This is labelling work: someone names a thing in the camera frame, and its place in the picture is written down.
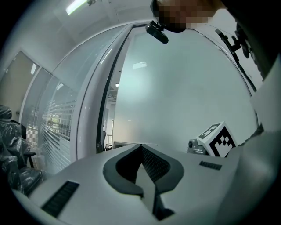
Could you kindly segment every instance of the white cube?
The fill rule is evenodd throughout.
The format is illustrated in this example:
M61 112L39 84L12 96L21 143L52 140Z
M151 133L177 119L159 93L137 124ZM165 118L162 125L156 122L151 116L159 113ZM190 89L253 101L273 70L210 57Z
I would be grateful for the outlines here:
M215 123L197 137L210 156L225 157L237 143L225 122Z

